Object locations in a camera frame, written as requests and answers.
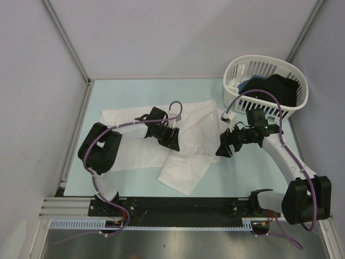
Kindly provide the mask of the white long sleeve shirt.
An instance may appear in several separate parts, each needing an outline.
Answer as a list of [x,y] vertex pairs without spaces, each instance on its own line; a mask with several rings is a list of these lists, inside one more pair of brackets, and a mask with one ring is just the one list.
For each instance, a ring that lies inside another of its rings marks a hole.
[[180,129],[180,151],[158,144],[154,138],[130,139],[120,144],[113,172],[130,169],[160,168],[158,181],[190,195],[212,163],[220,162],[215,155],[219,147],[219,116],[214,100],[183,104]]

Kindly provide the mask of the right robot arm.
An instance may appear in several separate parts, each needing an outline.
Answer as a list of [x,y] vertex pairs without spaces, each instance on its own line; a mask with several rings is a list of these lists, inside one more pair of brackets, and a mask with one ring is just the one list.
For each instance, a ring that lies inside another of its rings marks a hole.
[[282,130],[269,124],[263,109],[246,112],[248,124],[238,127],[234,112],[224,112],[221,120],[228,124],[220,135],[217,156],[230,158],[245,144],[257,144],[275,162],[288,188],[285,193],[272,189],[251,192],[249,211],[262,216],[268,210],[283,214],[289,224],[313,223],[330,217],[332,184],[327,176],[318,176],[281,141]]

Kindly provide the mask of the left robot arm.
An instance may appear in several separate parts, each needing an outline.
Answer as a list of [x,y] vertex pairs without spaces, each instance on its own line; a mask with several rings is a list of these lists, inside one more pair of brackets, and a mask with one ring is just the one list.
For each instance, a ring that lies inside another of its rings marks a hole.
[[106,126],[100,122],[90,129],[78,150],[78,158],[89,172],[96,196],[102,200],[100,209],[109,216],[118,212],[119,202],[114,184],[105,179],[105,174],[114,166],[120,146],[137,139],[154,138],[158,144],[173,151],[180,151],[178,134],[175,127],[181,120],[182,108],[178,114],[171,107],[164,111],[153,107],[148,114],[134,118],[130,122]]

